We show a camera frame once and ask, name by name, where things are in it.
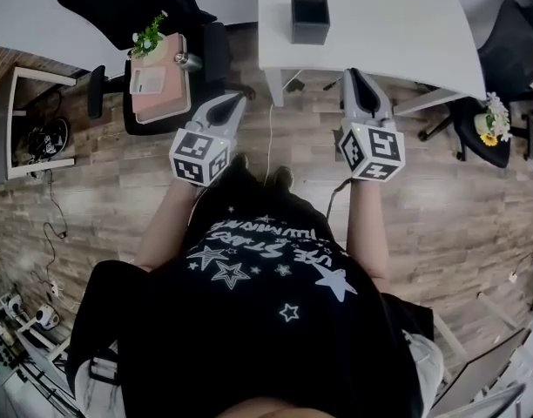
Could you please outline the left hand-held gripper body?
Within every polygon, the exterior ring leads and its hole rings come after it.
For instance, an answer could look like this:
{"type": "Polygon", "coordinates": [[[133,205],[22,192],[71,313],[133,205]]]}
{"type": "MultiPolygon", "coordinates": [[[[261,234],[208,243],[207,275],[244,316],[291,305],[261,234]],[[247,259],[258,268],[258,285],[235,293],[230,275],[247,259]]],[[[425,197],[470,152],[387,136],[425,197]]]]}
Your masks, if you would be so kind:
{"type": "Polygon", "coordinates": [[[176,178],[208,187],[228,167],[235,141],[235,125],[190,121],[177,130],[169,158],[176,178]]]}

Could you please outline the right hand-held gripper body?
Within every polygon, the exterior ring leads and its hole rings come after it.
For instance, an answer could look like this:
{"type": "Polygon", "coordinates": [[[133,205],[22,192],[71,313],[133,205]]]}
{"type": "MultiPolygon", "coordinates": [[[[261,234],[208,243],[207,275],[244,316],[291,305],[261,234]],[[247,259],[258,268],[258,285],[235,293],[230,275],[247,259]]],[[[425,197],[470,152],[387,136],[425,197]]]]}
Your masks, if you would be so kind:
{"type": "Polygon", "coordinates": [[[345,117],[341,130],[338,148],[352,179],[387,182],[405,166],[404,135],[393,119],[345,117]]]}

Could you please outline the black square box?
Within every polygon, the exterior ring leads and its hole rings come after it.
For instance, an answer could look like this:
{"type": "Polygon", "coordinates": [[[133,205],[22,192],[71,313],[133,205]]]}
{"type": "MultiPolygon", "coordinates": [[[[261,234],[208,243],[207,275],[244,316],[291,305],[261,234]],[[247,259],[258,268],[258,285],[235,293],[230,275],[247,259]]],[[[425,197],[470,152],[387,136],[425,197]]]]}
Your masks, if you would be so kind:
{"type": "Polygon", "coordinates": [[[330,29],[327,0],[291,0],[292,43],[323,45],[330,29]]]}

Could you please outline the person's left forearm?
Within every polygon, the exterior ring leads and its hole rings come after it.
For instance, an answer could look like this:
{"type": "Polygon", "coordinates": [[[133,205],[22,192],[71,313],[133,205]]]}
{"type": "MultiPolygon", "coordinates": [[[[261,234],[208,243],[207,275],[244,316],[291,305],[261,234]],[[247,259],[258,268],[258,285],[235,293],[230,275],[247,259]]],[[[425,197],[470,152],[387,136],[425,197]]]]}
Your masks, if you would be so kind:
{"type": "Polygon", "coordinates": [[[134,265],[150,272],[174,259],[183,245],[197,198],[195,186],[174,179],[138,246],[134,265]]]}

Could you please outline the person's right forearm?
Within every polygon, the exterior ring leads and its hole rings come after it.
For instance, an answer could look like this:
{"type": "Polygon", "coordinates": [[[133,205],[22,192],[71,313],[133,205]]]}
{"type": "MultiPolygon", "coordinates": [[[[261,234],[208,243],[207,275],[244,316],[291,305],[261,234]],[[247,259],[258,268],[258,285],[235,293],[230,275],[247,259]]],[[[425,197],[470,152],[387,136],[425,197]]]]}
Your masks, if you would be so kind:
{"type": "Polygon", "coordinates": [[[381,202],[381,185],[354,180],[350,189],[347,253],[377,285],[388,283],[388,241],[381,202]]]}

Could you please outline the pink tray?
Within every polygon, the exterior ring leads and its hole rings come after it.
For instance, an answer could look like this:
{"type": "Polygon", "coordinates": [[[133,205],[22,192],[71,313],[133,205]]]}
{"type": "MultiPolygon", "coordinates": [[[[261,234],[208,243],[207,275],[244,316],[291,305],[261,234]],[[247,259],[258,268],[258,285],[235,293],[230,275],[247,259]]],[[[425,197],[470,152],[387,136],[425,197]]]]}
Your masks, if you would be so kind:
{"type": "Polygon", "coordinates": [[[132,68],[139,67],[166,68],[164,89],[159,94],[132,95],[128,84],[129,101],[137,123],[150,124],[191,109],[189,73],[174,63],[174,56],[181,51],[186,52],[186,40],[183,35],[175,33],[162,37],[148,56],[131,60],[131,72],[132,68]]]}

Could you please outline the silver metal cup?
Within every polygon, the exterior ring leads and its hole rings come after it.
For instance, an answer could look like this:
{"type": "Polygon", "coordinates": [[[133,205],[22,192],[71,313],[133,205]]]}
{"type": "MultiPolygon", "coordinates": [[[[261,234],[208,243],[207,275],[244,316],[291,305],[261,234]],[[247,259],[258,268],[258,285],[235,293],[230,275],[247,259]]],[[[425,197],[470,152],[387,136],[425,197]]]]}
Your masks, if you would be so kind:
{"type": "Polygon", "coordinates": [[[202,69],[202,59],[189,52],[178,52],[174,56],[174,63],[187,72],[197,72],[202,69]]]}

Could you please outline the person's black trousers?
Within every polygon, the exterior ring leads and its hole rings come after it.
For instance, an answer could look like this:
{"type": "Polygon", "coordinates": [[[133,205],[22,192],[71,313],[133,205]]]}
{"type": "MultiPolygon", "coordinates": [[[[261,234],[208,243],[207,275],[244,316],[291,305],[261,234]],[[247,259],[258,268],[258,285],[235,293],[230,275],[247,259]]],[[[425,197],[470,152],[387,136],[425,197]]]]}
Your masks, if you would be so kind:
{"type": "Polygon", "coordinates": [[[332,241],[334,236],[323,214],[309,202],[278,186],[264,187],[246,168],[227,169],[219,183],[200,197],[190,228],[198,236],[216,222],[251,220],[267,216],[271,223],[298,230],[313,229],[315,236],[332,241]]]}

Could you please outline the person's right black shoe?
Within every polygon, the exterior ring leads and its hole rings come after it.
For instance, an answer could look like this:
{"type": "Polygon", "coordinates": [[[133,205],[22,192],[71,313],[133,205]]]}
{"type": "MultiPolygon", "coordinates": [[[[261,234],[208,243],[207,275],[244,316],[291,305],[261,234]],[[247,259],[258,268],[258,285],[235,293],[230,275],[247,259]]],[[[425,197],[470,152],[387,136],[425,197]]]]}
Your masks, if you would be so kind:
{"type": "Polygon", "coordinates": [[[293,183],[293,172],[288,166],[282,165],[273,173],[273,187],[290,192],[293,188],[293,183]]]}

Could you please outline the white desk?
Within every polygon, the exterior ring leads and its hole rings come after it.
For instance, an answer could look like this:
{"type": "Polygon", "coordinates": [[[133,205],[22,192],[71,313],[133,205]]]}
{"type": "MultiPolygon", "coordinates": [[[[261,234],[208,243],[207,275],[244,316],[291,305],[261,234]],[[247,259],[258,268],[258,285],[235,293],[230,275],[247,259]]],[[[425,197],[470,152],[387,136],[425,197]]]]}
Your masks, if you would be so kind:
{"type": "Polygon", "coordinates": [[[293,44],[291,0],[258,0],[259,67],[273,104],[284,104],[283,70],[343,71],[433,86],[395,105],[404,116],[460,98],[486,98],[482,68],[459,0],[327,0],[323,45],[293,44]]]}

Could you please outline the small green potted plant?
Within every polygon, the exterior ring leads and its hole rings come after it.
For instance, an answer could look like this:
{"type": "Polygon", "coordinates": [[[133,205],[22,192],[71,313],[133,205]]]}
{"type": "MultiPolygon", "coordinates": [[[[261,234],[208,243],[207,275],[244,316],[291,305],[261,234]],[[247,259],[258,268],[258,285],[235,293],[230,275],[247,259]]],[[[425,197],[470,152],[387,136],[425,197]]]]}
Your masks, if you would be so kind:
{"type": "Polygon", "coordinates": [[[143,31],[132,35],[133,47],[128,52],[129,58],[144,58],[157,48],[162,40],[160,25],[167,17],[168,14],[162,10],[143,31]]]}

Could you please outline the sunflower flower pot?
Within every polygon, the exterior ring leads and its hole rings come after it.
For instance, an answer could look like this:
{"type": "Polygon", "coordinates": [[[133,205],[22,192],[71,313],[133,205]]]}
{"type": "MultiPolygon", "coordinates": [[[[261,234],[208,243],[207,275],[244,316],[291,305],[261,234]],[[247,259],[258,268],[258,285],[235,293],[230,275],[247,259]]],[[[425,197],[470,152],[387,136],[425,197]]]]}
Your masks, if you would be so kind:
{"type": "Polygon", "coordinates": [[[509,111],[495,92],[487,93],[485,110],[475,115],[474,127],[486,146],[497,146],[511,139],[509,111]]]}

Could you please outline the black mesh office chair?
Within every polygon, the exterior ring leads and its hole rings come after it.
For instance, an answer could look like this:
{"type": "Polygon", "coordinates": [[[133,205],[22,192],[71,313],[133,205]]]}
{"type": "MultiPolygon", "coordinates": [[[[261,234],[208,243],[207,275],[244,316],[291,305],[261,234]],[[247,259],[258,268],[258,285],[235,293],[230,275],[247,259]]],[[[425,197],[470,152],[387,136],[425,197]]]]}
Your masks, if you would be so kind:
{"type": "Polygon", "coordinates": [[[189,51],[203,61],[202,69],[189,77],[191,109],[148,124],[140,124],[133,111],[128,90],[131,66],[125,66],[122,78],[114,79],[105,78],[105,67],[98,66],[91,73],[87,93],[87,114],[90,118],[101,117],[106,93],[121,93],[125,130],[133,136],[158,135],[183,127],[203,103],[227,91],[239,91],[250,100],[256,97],[253,87],[229,81],[233,56],[226,27],[216,16],[203,11],[196,0],[57,1],[94,25],[120,51],[129,51],[133,46],[133,34],[145,31],[155,17],[162,16],[164,21],[159,25],[160,32],[183,35],[189,51]]]}

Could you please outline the black round printed bag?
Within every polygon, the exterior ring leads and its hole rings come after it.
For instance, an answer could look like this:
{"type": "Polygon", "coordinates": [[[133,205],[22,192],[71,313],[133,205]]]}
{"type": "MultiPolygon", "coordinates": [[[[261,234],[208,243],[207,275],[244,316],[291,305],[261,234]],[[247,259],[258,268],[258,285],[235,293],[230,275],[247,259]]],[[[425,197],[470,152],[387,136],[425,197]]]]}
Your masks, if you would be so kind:
{"type": "Polygon", "coordinates": [[[70,127],[66,118],[57,117],[44,127],[31,131],[27,137],[30,163],[50,160],[64,150],[69,141],[70,127]]]}

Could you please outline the person's black star-print shirt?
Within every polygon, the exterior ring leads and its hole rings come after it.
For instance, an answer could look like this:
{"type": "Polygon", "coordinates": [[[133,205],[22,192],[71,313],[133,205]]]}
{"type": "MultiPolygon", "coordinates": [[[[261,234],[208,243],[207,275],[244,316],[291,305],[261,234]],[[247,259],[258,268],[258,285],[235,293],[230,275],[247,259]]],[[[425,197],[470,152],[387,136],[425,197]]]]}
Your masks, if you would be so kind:
{"type": "Polygon", "coordinates": [[[317,212],[199,206],[180,255],[98,263],[67,381],[92,410],[214,418],[260,397],[335,418],[422,418],[415,337],[432,313],[377,289],[317,212]]]}

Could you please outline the white curved table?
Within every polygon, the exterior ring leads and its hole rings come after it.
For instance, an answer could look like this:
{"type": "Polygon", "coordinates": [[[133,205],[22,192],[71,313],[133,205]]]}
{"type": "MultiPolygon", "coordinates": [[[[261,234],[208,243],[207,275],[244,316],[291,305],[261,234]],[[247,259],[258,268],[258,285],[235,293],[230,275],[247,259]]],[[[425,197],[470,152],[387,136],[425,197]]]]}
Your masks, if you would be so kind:
{"type": "Polygon", "coordinates": [[[126,53],[57,0],[0,0],[0,47],[87,71],[103,65],[110,78],[125,68],[126,53]]]}

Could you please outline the white open shelf frame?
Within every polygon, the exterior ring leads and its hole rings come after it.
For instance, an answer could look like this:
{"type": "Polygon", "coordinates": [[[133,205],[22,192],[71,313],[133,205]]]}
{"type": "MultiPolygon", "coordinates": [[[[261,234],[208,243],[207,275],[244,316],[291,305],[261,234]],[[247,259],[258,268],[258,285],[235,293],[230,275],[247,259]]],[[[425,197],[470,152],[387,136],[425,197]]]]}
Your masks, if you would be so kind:
{"type": "Polygon", "coordinates": [[[12,164],[12,122],[15,116],[24,116],[24,113],[20,114],[14,108],[15,92],[19,78],[66,86],[75,86],[77,83],[75,78],[19,66],[12,66],[6,72],[0,80],[0,184],[10,179],[23,178],[31,172],[42,172],[75,164],[74,158],[50,160],[33,165],[14,166],[12,164]]]}

